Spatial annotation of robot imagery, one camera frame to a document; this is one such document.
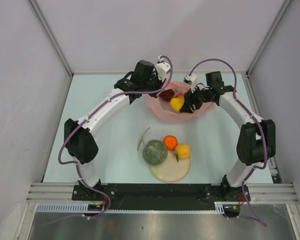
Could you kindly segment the yellow fake mango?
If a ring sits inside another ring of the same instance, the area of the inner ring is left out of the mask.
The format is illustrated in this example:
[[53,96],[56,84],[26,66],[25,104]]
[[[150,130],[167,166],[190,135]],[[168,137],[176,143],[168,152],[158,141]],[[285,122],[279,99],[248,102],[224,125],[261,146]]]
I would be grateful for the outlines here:
[[182,108],[182,106],[184,105],[184,103],[185,103],[185,99],[184,98],[179,98],[179,97],[174,97],[169,102],[171,108],[175,112],[179,112],[180,109]]

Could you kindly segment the dark red fake apple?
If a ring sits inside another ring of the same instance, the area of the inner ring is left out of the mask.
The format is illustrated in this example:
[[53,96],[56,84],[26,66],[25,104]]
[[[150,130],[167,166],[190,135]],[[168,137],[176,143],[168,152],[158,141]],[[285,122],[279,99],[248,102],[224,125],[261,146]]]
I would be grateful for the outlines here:
[[172,89],[164,90],[159,94],[159,97],[169,103],[175,97],[175,92]]

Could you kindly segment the orange fake orange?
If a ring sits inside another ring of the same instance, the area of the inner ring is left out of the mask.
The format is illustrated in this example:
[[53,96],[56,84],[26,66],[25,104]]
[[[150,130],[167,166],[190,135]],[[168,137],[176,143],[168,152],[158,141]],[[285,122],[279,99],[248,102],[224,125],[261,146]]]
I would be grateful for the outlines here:
[[178,145],[178,140],[173,135],[167,135],[163,139],[164,145],[169,149],[170,151],[173,151],[175,147]]

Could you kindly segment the yellow fake fruit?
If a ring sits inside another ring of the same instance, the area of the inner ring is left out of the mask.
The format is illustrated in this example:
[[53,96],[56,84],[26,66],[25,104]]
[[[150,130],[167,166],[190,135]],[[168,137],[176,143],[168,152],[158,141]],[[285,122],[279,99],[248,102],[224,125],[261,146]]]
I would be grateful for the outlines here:
[[177,162],[189,158],[191,156],[191,153],[192,153],[191,146],[185,143],[178,144],[174,149],[174,155]]

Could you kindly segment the green fake melon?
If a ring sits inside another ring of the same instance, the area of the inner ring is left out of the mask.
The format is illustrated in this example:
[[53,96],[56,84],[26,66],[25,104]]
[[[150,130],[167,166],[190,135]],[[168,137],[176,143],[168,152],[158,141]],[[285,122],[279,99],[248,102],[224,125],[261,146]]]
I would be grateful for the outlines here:
[[144,137],[150,129],[151,128],[148,127],[142,134],[142,137],[137,144],[137,151],[139,151],[141,146],[143,146],[143,160],[150,166],[158,166],[162,164],[168,157],[168,149],[166,145],[158,139],[152,139],[145,143]]

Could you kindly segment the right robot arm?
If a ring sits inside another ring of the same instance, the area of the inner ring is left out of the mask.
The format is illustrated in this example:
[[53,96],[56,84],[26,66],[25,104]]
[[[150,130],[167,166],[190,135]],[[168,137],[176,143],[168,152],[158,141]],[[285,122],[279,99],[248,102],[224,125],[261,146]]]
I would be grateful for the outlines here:
[[234,120],[240,129],[236,153],[238,159],[231,171],[224,175],[220,184],[220,194],[232,201],[238,196],[247,196],[245,182],[253,172],[265,169],[267,161],[276,154],[276,125],[273,120],[264,120],[249,110],[237,97],[231,85],[225,85],[219,71],[205,75],[207,87],[200,88],[197,76],[188,74],[184,83],[190,89],[184,94],[181,113],[193,114],[204,103],[215,103]]

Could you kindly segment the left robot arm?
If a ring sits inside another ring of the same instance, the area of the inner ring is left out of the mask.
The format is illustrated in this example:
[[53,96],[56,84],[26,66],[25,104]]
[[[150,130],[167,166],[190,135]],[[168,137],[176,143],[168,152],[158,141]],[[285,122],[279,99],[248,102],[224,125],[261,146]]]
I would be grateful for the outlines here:
[[79,182],[86,184],[83,194],[88,199],[95,200],[101,193],[97,185],[100,178],[93,166],[93,160],[99,152],[96,135],[108,120],[142,95],[155,98],[163,90],[169,73],[171,64],[162,58],[157,64],[140,60],[133,71],[114,84],[110,94],[97,107],[78,120],[69,118],[65,122],[61,148],[72,156]]

